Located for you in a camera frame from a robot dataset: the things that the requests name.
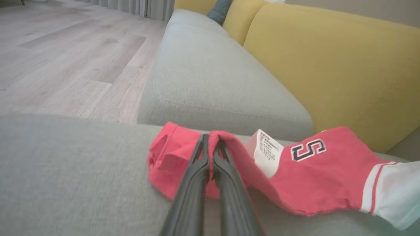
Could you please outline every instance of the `yellow back cushion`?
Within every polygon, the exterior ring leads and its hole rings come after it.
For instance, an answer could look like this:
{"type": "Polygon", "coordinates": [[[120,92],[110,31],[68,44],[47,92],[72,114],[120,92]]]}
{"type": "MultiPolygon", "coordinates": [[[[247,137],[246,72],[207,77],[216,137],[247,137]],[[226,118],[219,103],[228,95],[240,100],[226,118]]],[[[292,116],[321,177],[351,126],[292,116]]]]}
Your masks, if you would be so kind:
{"type": "Polygon", "coordinates": [[[174,9],[190,10],[207,16],[216,2],[217,0],[175,0],[174,9]]]}
{"type": "Polygon", "coordinates": [[[312,116],[386,152],[420,126],[420,29],[330,10],[268,4],[244,48],[312,116]]]}
{"type": "Polygon", "coordinates": [[[232,2],[223,28],[240,45],[244,44],[249,26],[257,12],[268,2],[263,0],[235,0],[232,2]]]}

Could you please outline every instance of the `wooden floor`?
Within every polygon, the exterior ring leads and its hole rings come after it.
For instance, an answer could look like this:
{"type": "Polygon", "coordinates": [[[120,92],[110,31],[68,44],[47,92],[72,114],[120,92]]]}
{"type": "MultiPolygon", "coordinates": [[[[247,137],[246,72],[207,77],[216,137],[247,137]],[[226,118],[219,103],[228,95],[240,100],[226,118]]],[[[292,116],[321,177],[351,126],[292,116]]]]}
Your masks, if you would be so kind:
{"type": "Polygon", "coordinates": [[[0,9],[0,115],[136,123],[166,24],[74,0],[0,9]]]}

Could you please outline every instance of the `gray curtain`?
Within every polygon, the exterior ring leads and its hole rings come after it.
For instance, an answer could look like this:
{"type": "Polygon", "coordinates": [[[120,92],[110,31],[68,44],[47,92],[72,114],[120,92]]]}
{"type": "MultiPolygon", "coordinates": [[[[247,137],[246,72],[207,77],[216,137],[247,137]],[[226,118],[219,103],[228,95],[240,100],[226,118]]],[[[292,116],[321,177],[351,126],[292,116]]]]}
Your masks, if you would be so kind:
{"type": "Polygon", "coordinates": [[[99,5],[106,8],[112,8],[141,17],[146,17],[146,1],[147,0],[82,0],[86,3],[99,5]]]}
{"type": "Polygon", "coordinates": [[[146,0],[146,16],[159,21],[169,21],[175,0],[146,0]]]}

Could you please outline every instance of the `fabric upholstery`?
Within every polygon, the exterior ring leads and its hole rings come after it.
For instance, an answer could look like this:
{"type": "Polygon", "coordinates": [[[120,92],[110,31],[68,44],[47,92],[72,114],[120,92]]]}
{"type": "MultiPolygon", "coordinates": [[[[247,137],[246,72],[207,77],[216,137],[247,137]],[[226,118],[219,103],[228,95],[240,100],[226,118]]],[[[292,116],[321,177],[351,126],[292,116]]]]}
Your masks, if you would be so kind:
{"type": "Polygon", "coordinates": [[[223,28],[240,45],[244,44],[249,26],[257,12],[268,2],[263,0],[236,0],[229,8],[223,28]]]}
{"type": "MultiPolygon", "coordinates": [[[[170,201],[150,184],[146,158],[160,129],[53,116],[0,117],[0,235],[158,235],[170,201]]],[[[250,196],[267,236],[420,232],[414,226],[397,231],[356,211],[291,215],[254,190],[250,196]]],[[[205,236],[220,235],[218,201],[206,201],[204,228],[205,236]]]]}
{"type": "Polygon", "coordinates": [[[272,3],[244,48],[303,104],[315,132],[347,126],[386,152],[420,126],[420,29],[272,3]]]}
{"type": "Polygon", "coordinates": [[[214,8],[209,11],[207,16],[222,25],[228,14],[229,7],[232,4],[232,0],[217,0],[214,8]]]}
{"type": "Polygon", "coordinates": [[[228,36],[229,34],[218,23],[209,19],[207,16],[190,11],[178,9],[172,14],[166,27],[173,24],[194,27],[196,30],[211,31],[221,35],[228,36]]]}
{"type": "Polygon", "coordinates": [[[243,135],[260,128],[291,141],[312,135],[303,106],[236,41],[182,24],[166,29],[137,121],[243,135]]]}
{"type": "Polygon", "coordinates": [[[420,127],[387,152],[410,161],[420,160],[420,127]]]}
{"type": "Polygon", "coordinates": [[[175,0],[174,9],[185,9],[207,15],[216,2],[217,0],[175,0]]]}

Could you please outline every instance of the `number 5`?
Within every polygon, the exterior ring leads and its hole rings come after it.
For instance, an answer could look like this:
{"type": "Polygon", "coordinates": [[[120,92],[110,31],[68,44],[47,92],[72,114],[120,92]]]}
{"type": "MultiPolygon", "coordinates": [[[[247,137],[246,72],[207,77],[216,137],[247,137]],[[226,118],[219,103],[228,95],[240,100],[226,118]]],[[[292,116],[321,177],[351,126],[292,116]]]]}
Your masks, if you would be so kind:
{"type": "Polygon", "coordinates": [[[310,158],[315,156],[316,154],[325,152],[327,147],[324,144],[324,141],[321,139],[316,139],[306,143],[307,152],[299,153],[300,150],[303,150],[303,144],[299,144],[295,147],[290,149],[291,157],[295,161],[305,160],[306,158],[310,158]]]}

